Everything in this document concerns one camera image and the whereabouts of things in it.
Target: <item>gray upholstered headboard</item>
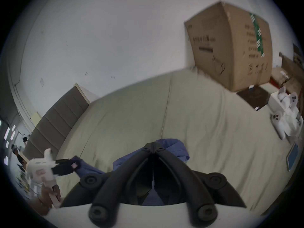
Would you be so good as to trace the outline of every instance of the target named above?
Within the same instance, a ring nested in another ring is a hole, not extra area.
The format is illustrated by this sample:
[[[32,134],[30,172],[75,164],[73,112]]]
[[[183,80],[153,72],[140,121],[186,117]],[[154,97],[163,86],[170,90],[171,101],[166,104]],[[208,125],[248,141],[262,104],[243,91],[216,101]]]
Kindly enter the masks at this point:
[[[23,151],[25,157],[43,158],[44,151],[52,149],[56,157],[65,138],[89,104],[74,86],[41,118]]]

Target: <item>screw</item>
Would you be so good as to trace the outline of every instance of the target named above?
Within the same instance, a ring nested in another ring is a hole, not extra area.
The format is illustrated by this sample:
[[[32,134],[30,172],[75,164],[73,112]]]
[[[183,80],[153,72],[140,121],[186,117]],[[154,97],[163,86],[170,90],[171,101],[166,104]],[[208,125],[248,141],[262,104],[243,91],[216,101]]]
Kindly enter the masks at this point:
[[[106,221],[108,219],[108,211],[101,206],[93,206],[89,211],[90,219],[94,221]]]
[[[217,217],[214,205],[207,204],[199,208],[197,216],[201,221],[211,221]]]

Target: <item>white wall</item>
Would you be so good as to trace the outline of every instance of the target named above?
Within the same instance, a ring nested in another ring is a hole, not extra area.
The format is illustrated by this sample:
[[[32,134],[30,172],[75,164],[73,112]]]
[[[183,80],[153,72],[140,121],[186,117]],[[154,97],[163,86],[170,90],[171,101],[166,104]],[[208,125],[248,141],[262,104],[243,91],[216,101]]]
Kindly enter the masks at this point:
[[[193,66],[184,21],[217,1],[48,0],[28,34],[22,56],[18,87],[28,99],[28,108],[43,116],[76,82],[102,97]],[[280,51],[293,57],[292,43],[299,43],[271,0],[223,1],[268,21],[273,66],[280,65]]]

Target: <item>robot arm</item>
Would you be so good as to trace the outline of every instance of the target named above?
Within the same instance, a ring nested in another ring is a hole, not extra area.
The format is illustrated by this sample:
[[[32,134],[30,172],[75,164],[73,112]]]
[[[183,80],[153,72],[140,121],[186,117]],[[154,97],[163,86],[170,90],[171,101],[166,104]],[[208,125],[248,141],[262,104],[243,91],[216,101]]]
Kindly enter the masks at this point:
[[[165,204],[162,207],[170,209],[172,205],[187,202],[186,213],[194,226],[206,227],[215,222],[218,216],[215,203],[238,209],[246,207],[222,174],[192,171],[155,142],[146,144],[114,172],[83,176],[61,207],[85,207],[91,203],[86,210],[89,209],[92,223],[112,227],[116,225],[120,203],[141,206],[152,188],[152,181]]]

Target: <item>blue cloth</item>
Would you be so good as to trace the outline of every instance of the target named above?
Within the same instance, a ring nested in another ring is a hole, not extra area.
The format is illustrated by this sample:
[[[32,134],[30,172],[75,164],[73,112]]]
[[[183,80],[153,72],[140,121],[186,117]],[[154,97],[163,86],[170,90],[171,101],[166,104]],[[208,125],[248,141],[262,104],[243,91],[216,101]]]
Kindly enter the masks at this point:
[[[177,139],[159,139],[155,142],[161,144],[164,149],[170,151],[172,154],[174,154],[177,158],[179,158],[182,161],[189,160],[189,154],[186,150],[186,147],[184,144],[177,140]],[[128,158],[130,158],[132,155],[137,153],[139,150],[135,150],[134,152],[127,154],[116,161],[113,162],[113,171],[115,171],[119,166],[121,166]],[[82,159],[80,159],[77,156],[74,156],[72,160],[78,160],[81,163],[81,167],[79,169],[76,169],[75,172],[79,177],[82,177],[89,173],[97,173],[97,174],[104,174],[103,171],[85,163]],[[164,205],[161,198],[158,196],[157,192],[154,189],[154,181],[152,181],[152,189],[149,192],[149,195],[146,197],[144,203],[144,206],[161,206]]]
[[[174,154],[177,158],[179,158],[182,161],[189,160],[189,154],[186,150],[186,147],[184,146],[183,142],[177,140],[177,139],[158,139],[155,142],[161,144],[164,149],[170,151],[172,154]],[[128,158],[130,158],[132,155],[137,153],[139,150],[135,150],[134,152],[127,154],[116,161],[113,162],[113,171],[115,171],[119,166],[121,166]]]
[[[177,140],[177,139],[159,139],[155,142],[161,144],[164,149],[170,151],[172,154],[174,154],[177,158],[179,158],[182,161],[189,160],[189,154],[186,150],[186,147],[184,146],[183,142]],[[113,162],[113,171],[115,171],[119,166],[121,166],[128,158],[130,158],[132,155],[137,153],[139,150],[135,150],[134,152],[127,154],[116,161]],[[81,167],[79,169],[76,169],[76,174],[81,178],[82,176],[89,174],[89,173],[97,173],[97,174],[104,174],[103,171],[85,163],[82,159],[80,159],[77,156],[74,156],[72,160],[78,160],[81,163]]]

